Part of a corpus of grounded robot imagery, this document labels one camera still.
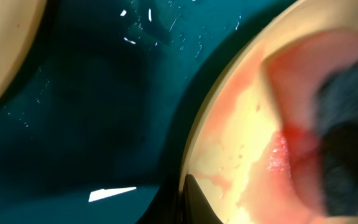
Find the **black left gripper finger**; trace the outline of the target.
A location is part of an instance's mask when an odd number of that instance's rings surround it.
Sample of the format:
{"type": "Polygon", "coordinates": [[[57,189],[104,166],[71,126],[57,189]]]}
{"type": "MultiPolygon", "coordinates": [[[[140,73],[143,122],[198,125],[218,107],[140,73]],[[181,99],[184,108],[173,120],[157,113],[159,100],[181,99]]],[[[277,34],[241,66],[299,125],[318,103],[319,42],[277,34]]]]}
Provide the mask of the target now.
{"type": "Polygon", "coordinates": [[[181,210],[183,224],[223,224],[191,174],[185,177],[181,210]]]}

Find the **yellow plate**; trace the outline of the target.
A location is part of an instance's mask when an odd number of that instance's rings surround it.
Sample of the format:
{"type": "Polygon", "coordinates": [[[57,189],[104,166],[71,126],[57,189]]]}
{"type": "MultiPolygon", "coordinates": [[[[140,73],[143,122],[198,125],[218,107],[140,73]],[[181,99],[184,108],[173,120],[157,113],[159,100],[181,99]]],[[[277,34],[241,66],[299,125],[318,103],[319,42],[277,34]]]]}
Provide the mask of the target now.
{"type": "Polygon", "coordinates": [[[309,100],[328,72],[358,58],[358,0],[300,0],[219,76],[195,119],[181,173],[223,223],[358,223],[302,205],[290,149],[315,143],[309,100]]]}

